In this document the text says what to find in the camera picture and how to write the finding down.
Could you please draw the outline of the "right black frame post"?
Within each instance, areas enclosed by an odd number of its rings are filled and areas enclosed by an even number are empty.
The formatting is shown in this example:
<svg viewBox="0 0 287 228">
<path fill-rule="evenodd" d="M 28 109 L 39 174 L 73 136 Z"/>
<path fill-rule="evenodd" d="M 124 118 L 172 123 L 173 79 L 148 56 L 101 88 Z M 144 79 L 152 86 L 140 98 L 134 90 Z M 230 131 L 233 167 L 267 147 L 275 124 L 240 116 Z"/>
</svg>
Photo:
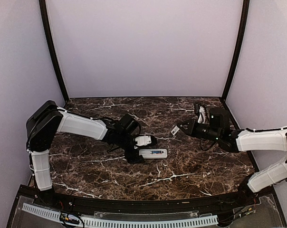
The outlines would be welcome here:
<svg viewBox="0 0 287 228">
<path fill-rule="evenodd" d="M 247 24 L 247 19 L 248 19 L 248 13 L 249 13 L 249 5 L 250 5 L 250 0 L 243 0 L 242 4 L 242 11 L 241 11 L 241 16 L 240 16 L 240 23 L 239 23 L 239 29 L 238 29 L 238 34 L 237 34 L 237 39 L 236 39 L 236 44 L 231 60 L 231 65 L 230 69 L 228 72 L 227 80 L 224 86 L 224 90 L 222 93 L 222 100 L 226 101 L 229 95 L 229 91 L 232 85 L 232 81 L 236 72 L 239 56 L 241 53 L 241 48 L 242 48 L 242 43 L 245 35 L 245 30 L 246 30 L 246 24 Z"/>
</svg>

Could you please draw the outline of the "black front rail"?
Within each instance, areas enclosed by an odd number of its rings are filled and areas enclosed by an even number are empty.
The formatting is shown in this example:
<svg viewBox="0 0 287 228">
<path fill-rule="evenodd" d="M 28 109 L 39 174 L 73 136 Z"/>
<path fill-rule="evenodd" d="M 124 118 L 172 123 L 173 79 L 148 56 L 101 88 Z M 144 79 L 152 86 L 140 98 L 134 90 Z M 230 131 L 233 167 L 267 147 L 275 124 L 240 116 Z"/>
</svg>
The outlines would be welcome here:
<svg viewBox="0 0 287 228">
<path fill-rule="evenodd" d="M 262 190 L 255 198 L 245 199 L 237 192 L 226 193 L 217 196 L 209 196 L 193 199 L 163 200 L 163 201 L 127 201 L 127 200 L 109 200 L 94 199 L 79 196 L 54 193 L 53 199 L 61 201 L 65 211 L 93 214 L 96 211 L 101 212 L 122 212 L 122 213 L 158 213 L 158 212 L 225 212 L 231 211 L 241 206 L 249 206 L 254 203 L 260 203 L 258 197 L 270 193 L 270 187 Z"/>
</svg>

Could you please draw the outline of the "white battery cover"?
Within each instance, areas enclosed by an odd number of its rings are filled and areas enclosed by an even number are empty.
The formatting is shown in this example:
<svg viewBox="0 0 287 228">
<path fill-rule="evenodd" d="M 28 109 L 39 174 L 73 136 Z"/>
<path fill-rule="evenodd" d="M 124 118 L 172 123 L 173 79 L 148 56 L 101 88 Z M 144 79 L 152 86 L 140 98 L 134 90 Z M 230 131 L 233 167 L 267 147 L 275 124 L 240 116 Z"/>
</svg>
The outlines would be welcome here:
<svg viewBox="0 0 287 228">
<path fill-rule="evenodd" d="M 179 127 L 176 125 L 176 126 L 171 130 L 171 134 L 172 134 L 173 136 L 175 136 L 176 133 L 178 133 L 179 130 L 180 130 Z"/>
</svg>

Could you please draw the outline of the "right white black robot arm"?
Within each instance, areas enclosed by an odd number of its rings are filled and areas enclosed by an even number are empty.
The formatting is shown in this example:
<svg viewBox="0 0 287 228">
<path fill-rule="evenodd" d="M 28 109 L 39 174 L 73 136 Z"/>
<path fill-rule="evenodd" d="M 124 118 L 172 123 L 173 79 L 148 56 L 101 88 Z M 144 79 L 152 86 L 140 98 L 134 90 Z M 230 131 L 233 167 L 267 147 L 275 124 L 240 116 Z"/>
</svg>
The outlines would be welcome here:
<svg viewBox="0 0 287 228">
<path fill-rule="evenodd" d="M 198 118 L 179 122 L 177 127 L 190 137 L 218 144 L 226 152 L 287 152 L 287 126 L 265 130 L 232 130 L 229 112 L 219 107 L 210 109 L 208 123 L 204 123 L 205 119 L 204 115 L 200 115 Z M 252 194 L 283 180 L 287 181 L 287 157 L 248 176 L 239 185 L 234 202 L 238 206 L 244 206 L 252 199 Z"/>
</svg>

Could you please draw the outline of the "white remote control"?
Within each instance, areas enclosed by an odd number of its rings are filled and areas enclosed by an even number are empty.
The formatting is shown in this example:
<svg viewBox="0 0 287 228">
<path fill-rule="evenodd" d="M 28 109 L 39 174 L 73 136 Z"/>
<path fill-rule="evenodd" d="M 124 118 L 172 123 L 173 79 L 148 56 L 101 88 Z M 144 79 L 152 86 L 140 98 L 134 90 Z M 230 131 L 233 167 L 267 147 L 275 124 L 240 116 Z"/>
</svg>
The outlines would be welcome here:
<svg viewBox="0 0 287 228">
<path fill-rule="evenodd" d="M 140 149 L 139 155 L 144 159 L 166 159 L 168 153 L 166 149 Z"/>
</svg>

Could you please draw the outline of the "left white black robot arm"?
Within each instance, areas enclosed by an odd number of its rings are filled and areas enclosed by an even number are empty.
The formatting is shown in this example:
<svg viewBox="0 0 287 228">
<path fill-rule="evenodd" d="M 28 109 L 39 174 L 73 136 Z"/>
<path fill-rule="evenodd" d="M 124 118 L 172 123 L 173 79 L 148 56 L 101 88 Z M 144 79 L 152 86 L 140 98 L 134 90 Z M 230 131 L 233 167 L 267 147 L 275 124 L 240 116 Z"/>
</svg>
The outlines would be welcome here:
<svg viewBox="0 0 287 228">
<path fill-rule="evenodd" d="M 72 133 L 116 145 L 123 149 L 129 163 L 141 163 L 144 159 L 138 150 L 149 145 L 152 138 L 132 134 L 140 127 L 129 114 L 120 120 L 84 117 L 57 106 L 54 101 L 45 102 L 26 123 L 26 149 L 30 154 L 36 185 L 42 191 L 40 200 L 48 207 L 58 204 L 58 195 L 51 191 L 53 185 L 49 164 L 49 150 L 57 133 Z"/>
</svg>

